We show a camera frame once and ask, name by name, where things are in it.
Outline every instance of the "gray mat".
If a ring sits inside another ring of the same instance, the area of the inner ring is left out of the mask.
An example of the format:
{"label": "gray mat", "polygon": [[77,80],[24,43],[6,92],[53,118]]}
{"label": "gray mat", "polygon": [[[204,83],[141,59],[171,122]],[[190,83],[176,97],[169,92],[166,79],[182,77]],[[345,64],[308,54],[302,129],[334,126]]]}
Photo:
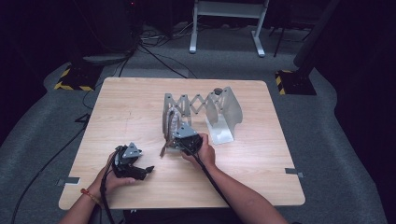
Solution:
{"label": "gray mat", "polygon": [[[387,223],[375,184],[334,117],[336,92],[314,70],[310,78],[317,96],[279,95],[274,73],[280,69],[295,69],[292,60],[301,45],[282,44],[274,58],[276,38],[267,35],[268,31],[263,30],[261,40],[267,51],[265,58],[257,56],[249,27],[238,31],[215,29],[201,32],[194,55],[188,53],[188,37],[150,50],[183,63],[198,78],[254,79],[267,83],[295,166],[306,176],[301,179],[305,204],[278,207],[287,220]],[[193,78],[183,64],[161,59],[179,73]],[[26,112],[0,148],[0,223],[10,222],[24,188],[81,129],[82,124],[75,123],[75,119],[91,113],[87,106],[94,106],[100,85],[88,94],[53,89],[66,66],[63,64],[48,75],[44,81],[48,93]],[[105,67],[98,84],[106,77],[119,74],[120,66]],[[137,51],[125,65],[121,76],[179,77],[141,51]],[[16,223],[56,223],[64,215],[58,207],[63,188],[55,183],[58,178],[68,176],[82,136],[80,134],[39,175],[21,202]],[[113,212],[118,220],[120,211]]]}

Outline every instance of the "white stand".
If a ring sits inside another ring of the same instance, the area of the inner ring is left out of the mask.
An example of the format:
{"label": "white stand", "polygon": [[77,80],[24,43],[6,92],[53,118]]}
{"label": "white stand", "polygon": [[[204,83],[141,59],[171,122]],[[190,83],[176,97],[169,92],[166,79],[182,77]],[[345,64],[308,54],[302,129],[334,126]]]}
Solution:
{"label": "white stand", "polygon": [[206,2],[195,0],[192,35],[190,42],[190,53],[195,53],[197,48],[197,22],[198,15],[203,16],[221,16],[221,17],[238,17],[259,19],[256,31],[252,31],[254,44],[260,57],[264,57],[264,49],[259,39],[262,22],[264,21],[265,12],[267,11],[268,0],[264,4],[241,4],[241,3],[224,3],[224,2]]}

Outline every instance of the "cable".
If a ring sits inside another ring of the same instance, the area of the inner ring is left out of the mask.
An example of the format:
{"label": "cable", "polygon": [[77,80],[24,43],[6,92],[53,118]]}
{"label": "cable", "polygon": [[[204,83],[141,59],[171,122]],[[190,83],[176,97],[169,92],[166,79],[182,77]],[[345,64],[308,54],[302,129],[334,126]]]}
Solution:
{"label": "cable", "polygon": [[[143,51],[143,50],[141,50],[141,49],[137,49],[137,50],[139,50],[140,52],[142,52],[142,53],[145,53],[145,54],[149,54],[148,52],[145,52],[145,51]],[[173,60],[173,61],[175,61],[175,62],[177,62],[177,63],[179,63],[179,64],[181,64],[181,65],[183,65],[185,68],[187,68],[187,70],[189,70],[189,72],[195,77],[195,78],[197,78],[198,79],[198,77],[190,70],[190,68],[188,67],[188,66],[186,66],[184,63],[181,63],[181,62],[179,62],[178,60],[176,60],[176,59],[173,59],[173,58],[170,58],[170,57],[166,57],[166,56],[163,56],[163,55],[161,55],[161,54],[157,54],[157,53],[154,53],[155,55],[157,55],[157,56],[160,56],[160,57],[163,57],[163,58],[166,58],[166,59],[170,59],[170,60]]]}
{"label": "cable", "polygon": [[145,48],[143,45],[140,44],[140,47],[142,47],[143,49],[145,49],[149,54],[151,54],[155,59],[157,59],[160,63],[162,63],[165,67],[167,67],[169,70],[171,70],[172,72],[180,75],[181,77],[187,78],[186,76],[180,74],[178,71],[176,71],[175,69],[171,68],[168,64],[164,63],[161,59],[159,59],[154,53],[152,53],[151,51],[149,51],[147,48]]}
{"label": "cable", "polygon": [[107,213],[108,220],[110,221],[111,224],[114,224],[115,222],[114,222],[113,216],[111,216],[110,208],[108,207],[108,203],[107,203],[107,198],[106,198],[106,180],[107,180],[108,174],[111,172],[111,171],[108,171],[108,170],[110,169],[110,166],[111,166],[112,162],[114,161],[114,159],[118,155],[118,153],[119,153],[121,148],[122,147],[117,147],[116,148],[116,152],[113,154],[113,156],[111,157],[110,162],[107,164],[107,167],[106,167],[105,173],[103,174],[102,182],[101,182],[101,185],[100,185],[100,194],[101,194],[101,197],[102,197],[103,206],[105,207],[105,211]]}
{"label": "cable", "polygon": [[33,177],[33,179],[30,181],[30,183],[27,185],[27,187],[24,189],[21,197],[18,199],[17,204],[15,205],[14,208],[14,213],[12,214],[12,220],[11,223],[15,223],[15,218],[17,217],[17,213],[18,213],[18,209],[20,207],[21,201],[24,197],[24,195],[26,194],[27,190],[33,185],[33,183],[35,182],[35,180],[40,176],[40,174],[47,168],[47,166],[62,152],[64,151],[65,148],[67,148],[86,128],[86,125],[84,125],[84,127],[78,131],[78,133],[76,135],[74,135],[72,137],[72,139],[70,139],[66,145],[64,145],[54,156],[52,156],[51,159],[49,159],[49,161],[47,161],[47,163],[40,169],[40,171],[38,171],[38,173],[35,175],[35,177]]}
{"label": "cable", "polygon": [[[119,67],[120,67],[121,64],[122,64],[122,62],[119,63],[119,65],[117,65],[117,67],[116,67],[116,69],[114,70],[113,75],[111,75],[111,77],[114,77],[114,75],[116,75],[116,72],[117,72],[117,70],[119,69]],[[103,84],[103,82],[104,82],[104,81],[101,81],[99,84],[96,84],[95,88],[98,88],[100,85]],[[88,106],[88,105],[85,104],[85,98],[88,96],[89,93],[90,93],[90,91],[87,91],[87,93],[85,93],[84,97],[82,98],[82,104],[83,104],[85,107],[87,107],[87,108],[93,110],[93,107],[90,107],[90,106]]]}
{"label": "cable", "polygon": [[188,147],[185,147],[184,145],[183,145],[183,147],[184,147],[184,149],[186,149],[186,150],[195,158],[195,160],[196,160],[196,161],[198,162],[198,164],[201,166],[201,168],[202,168],[202,170],[204,171],[206,177],[209,179],[210,183],[211,183],[212,186],[215,188],[215,190],[218,192],[218,194],[221,196],[221,198],[224,200],[224,202],[226,202],[226,203],[228,204],[228,206],[230,206],[230,208],[233,209],[233,208],[231,207],[230,203],[229,203],[229,202],[227,201],[227,199],[225,198],[224,194],[221,192],[221,190],[220,190],[218,184],[216,184],[216,181],[213,179],[212,175],[210,175],[210,173],[207,171],[207,169],[206,169],[204,163],[203,163],[203,162],[201,161],[201,159],[199,158],[199,155],[198,155],[198,157],[197,157],[197,156],[195,156],[195,155],[189,150]]}
{"label": "cable", "polygon": [[122,65],[122,68],[121,68],[120,73],[119,73],[119,77],[121,77],[122,70],[123,70],[125,64],[128,63],[128,61],[129,61],[130,58],[131,58],[131,57],[127,58],[127,59],[125,60],[125,63]]}

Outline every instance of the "skin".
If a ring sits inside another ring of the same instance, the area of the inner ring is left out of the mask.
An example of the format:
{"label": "skin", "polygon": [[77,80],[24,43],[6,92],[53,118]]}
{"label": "skin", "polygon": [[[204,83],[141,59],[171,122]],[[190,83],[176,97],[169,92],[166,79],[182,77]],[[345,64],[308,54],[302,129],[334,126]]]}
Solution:
{"label": "skin", "polygon": [[[197,154],[241,220],[244,223],[288,223],[258,192],[222,172],[216,166],[215,149],[208,144],[207,134],[200,135],[203,138],[203,145]],[[193,156],[182,153],[182,157],[190,161],[195,169],[202,171]]]}
{"label": "skin", "polygon": [[[111,154],[108,157],[107,164],[110,162],[110,159],[112,158]],[[95,180],[92,182],[92,184],[87,188],[87,190],[90,192],[93,197],[101,200],[101,194],[100,194],[100,185],[102,181],[102,177],[105,173],[106,170],[106,165],[105,167],[99,172]],[[106,182],[106,193],[112,192],[114,189],[120,187],[120,186],[127,186],[127,185],[132,185],[135,182],[133,178],[117,178],[116,175],[114,174],[113,171],[111,171],[108,176],[107,176],[107,182]],[[95,207],[96,203],[93,201],[93,199],[85,194],[81,194],[77,201],[73,204],[73,206],[70,208],[70,210],[66,213],[64,218],[59,223],[74,223],[74,224],[79,224],[79,223],[88,223],[92,210]]]}
{"label": "skin", "polygon": [[[208,144],[207,134],[200,133],[200,135],[203,138],[203,145],[198,151],[197,156],[199,156],[207,171],[241,220],[244,223],[288,223],[258,192],[222,172],[216,166],[215,149]],[[202,172],[201,166],[193,156],[187,156],[184,153],[181,154],[185,160],[190,161],[197,170]],[[107,164],[111,162],[112,155],[108,157]],[[100,185],[105,170],[106,166],[87,188],[90,194],[99,200],[101,199]],[[135,180],[133,178],[117,178],[113,171],[111,171],[107,176],[106,193],[110,193],[120,186],[133,185],[134,182]],[[94,207],[95,202],[93,199],[88,195],[81,194],[59,223],[88,223]]]}

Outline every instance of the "hand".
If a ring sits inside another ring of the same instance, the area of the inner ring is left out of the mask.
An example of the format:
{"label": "hand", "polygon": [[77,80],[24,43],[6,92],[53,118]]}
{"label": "hand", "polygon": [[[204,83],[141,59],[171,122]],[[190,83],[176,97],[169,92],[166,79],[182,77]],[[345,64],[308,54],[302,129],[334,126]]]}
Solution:
{"label": "hand", "polygon": [[[105,174],[107,165],[112,162],[111,159],[113,158],[114,153],[116,153],[116,152],[113,152],[110,154],[110,156],[108,157],[106,166],[104,168],[102,168],[102,170],[99,172],[99,174],[97,175],[95,180],[92,182],[92,184],[88,188],[88,191],[90,192],[90,194],[92,194],[93,196],[95,196],[98,199],[101,198],[100,186],[102,183],[103,175]],[[132,185],[134,182],[135,182],[135,179],[133,179],[131,177],[117,178],[113,172],[113,168],[110,165],[109,173],[108,173],[107,179],[106,179],[106,194],[111,193],[114,189],[116,189],[120,186]]]}
{"label": "hand", "polygon": [[[199,135],[202,137],[203,143],[201,148],[198,150],[198,153],[195,155],[205,165],[206,169],[216,167],[215,149],[208,144],[208,137],[206,133],[199,133]],[[184,152],[181,152],[181,156],[184,160],[190,161],[194,165],[195,169],[202,170],[202,167],[198,164],[193,156],[188,156]]]}

